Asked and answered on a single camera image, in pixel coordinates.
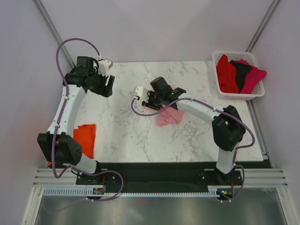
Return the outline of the right corner aluminium post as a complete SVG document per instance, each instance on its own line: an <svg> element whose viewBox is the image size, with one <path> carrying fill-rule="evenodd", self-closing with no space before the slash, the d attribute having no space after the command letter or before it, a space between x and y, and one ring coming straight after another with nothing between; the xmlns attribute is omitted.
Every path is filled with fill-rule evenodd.
<svg viewBox="0 0 300 225"><path fill-rule="evenodd" d="M270 22L272 16L274 15L275 11L277 10L278 6L282 0L272 0L271 4L269 5L266 13L264 14L259 26L257 27L249 45L246 48L246 52L252 52L260 39L261 35L263 34L264 30L266 29L268 23Z"/></svg>

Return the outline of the white plastic laundry basket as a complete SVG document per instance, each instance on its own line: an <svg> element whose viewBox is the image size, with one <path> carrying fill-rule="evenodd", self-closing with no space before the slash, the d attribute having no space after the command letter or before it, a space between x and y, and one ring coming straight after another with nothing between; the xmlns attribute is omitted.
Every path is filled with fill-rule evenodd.
<svg viewBox="0 0 300 225"><path fill-rule="evenodd" d="M253 54L239 51L214 51L217 92L220 98L251 100L265 95L263 78Z"/></svg>

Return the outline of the magenta t shirt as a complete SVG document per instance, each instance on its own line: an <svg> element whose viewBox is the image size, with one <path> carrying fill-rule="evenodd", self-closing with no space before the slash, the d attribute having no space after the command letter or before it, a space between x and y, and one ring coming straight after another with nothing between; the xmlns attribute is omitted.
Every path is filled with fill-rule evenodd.
<svg viewBox="0 0 300 225"><path fill-rule="evenodd" d="M241 59L237 62L251 67L251 70L246 73L244 85L240 91L241 94L251 94L254 87L267 75L267 72L250 65L246 60Z"/></svg>

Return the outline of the red t shirt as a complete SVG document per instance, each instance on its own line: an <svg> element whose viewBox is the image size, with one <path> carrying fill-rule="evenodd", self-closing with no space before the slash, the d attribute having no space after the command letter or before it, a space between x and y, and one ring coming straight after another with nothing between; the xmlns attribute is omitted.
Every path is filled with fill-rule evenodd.
<svg viewBox="0 0 300 225"><path fill-rule="evenodd" d="M239 88L236 82L237 70L228 61L228 57L225 54L221 56L216 69L220 90L224 93L238 94Z"/></svg>

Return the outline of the pink t shirt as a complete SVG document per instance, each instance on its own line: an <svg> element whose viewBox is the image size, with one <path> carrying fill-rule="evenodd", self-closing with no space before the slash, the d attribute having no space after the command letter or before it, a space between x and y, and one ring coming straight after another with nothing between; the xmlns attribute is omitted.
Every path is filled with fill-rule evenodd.
<svg viewBox="0 0 300 225"><path fill-rule="evenodd" d="M151 114L157 113L157 111L150 109ZM178 125L180 124L182 117L184 115L183 111L176 110L172 107L168 107L163 112L154 115L156 117L156 123L158 127L164 127L167 125Z"/></svg>

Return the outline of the aluminium frame rail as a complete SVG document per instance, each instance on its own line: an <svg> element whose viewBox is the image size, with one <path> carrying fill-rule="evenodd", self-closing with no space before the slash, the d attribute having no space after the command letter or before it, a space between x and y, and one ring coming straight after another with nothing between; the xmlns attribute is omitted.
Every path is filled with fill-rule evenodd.
<svg viewBox="0 0 300 225"><path fill-rule="evenodd" d="M286 188L285 175L281 169L245 169L246 188ZM74 187L76 176L67 170L59 179L51 169L38 169L33 181L36 187Z"/></svg>

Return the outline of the left corner aluminium post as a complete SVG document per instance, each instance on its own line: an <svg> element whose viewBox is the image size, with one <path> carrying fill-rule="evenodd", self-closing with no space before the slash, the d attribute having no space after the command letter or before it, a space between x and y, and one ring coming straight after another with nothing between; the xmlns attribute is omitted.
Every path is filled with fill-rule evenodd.
<svg viewBox="0 0 300 225"><path fill-rule="evenodd" d="M50 31L52 37L54 38L55 42L57 45L60 45L63 41L63 39L60 37L52 19L49 16L49 13L47 12L45 6L43 5L41 0L33 0L32 1L35 5L35 7L37 8L39 14L41 15L43 21L45 22L48 30ZM70 57L70 54L68 52L68 50L63 46L60 49L60 52L62 53L63 57L65 58L65 60L68 62L68 64L71 67L74 67L75 64L73 62L73 60Z"/></svg>

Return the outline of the folded orange t shirt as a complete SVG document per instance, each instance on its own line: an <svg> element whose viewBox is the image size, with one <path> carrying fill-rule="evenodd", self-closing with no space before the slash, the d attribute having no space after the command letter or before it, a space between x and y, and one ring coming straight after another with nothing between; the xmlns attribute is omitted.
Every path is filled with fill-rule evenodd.
<svg viewBox="0 0 300 225"><path fill-rule="evenodd" d="M78 126L74 129L73 134L74 140L81 145L83 154L93 159L96 139L96 124Z"/></svg>

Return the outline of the black t shirt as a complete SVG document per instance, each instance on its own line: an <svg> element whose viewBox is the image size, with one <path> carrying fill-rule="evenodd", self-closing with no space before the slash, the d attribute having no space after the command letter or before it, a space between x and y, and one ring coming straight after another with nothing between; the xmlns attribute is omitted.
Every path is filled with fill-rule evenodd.
<svg viewBox="0 0 300 225"><path fill-rule="evenodd" d="M246 75L252 70L252 67L250 65L246 65L241 62L236 62L234 60L231 60L230 63L236 68L236 83L239 92L241 92L245 83Z"/></svg>

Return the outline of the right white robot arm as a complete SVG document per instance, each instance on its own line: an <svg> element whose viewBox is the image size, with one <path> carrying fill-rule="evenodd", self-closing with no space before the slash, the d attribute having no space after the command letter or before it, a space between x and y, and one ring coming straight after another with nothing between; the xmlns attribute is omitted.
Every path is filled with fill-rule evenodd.
<svg viewBox="0 0 300 225"><path fill-rule="evenodd" d="M150 82L148 90L137 87L136 97L142 100L142 105L160 111L163 106L189 113L211 125L213 140L218 146L215 180L219 184L226 184L232 178L231 171L235 167L235 150L239 146L246 132L241 124L241 118L232 105L225 108L213 107L205 102L193 98L182 88L173 89L163 77Z"/></svg>

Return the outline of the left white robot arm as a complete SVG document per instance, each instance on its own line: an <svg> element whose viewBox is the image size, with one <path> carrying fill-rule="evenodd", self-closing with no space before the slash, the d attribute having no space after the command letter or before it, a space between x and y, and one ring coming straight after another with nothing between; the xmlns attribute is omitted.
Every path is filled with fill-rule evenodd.
<svg viewBox="0 0 300 225"><path fill-rule="evenodd" d="M63 76L60 104L45 133L38 134L37 142L46 160L52 165L64 165L87 173L87 180L99 184L103 173L96 160L83 153L74 139L75 119L87 92L108 98L113 93L115 77L109 75L113 63L100 57L77 57L77 65Z"/></svg>

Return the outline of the corner aluminium post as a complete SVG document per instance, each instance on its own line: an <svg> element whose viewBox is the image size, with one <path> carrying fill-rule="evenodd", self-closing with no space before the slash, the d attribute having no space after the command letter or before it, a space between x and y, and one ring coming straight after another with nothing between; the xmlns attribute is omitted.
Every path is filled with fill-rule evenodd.
<svg viewBox="0 0 300 225"><path fill-rule="evenodd" d="M35 5L35 7L37 8L39 14L41 15L43 21L45 22L48 30L50 31L52 37L54 38L55 42L57 45L60 45L63 41L63 39L60 37L52 19L49 16L49 13L47 12L45 6L43 5L41 0L33 0L32 1ZM70 57L70 54L68 52L68 50L63 46L60 49L60 52L62 53L63 57L65 58L65 60L68 62L68 64L71 67L74 67L75 64L73 62L73 60Z"/></svg>
<svg viewBox="0 0 300 225"><path fill-rule="evenodd" d="M270 22L272 16L274 15L275 11L277 10L278 6L282 0L272 0L271 4L269 5L266 13L264 14L259 26L257 27L249 45L246 48L246 52L252 52L260 39L261 35L263 34L264 30L266 29L268 23Z"/></svg>

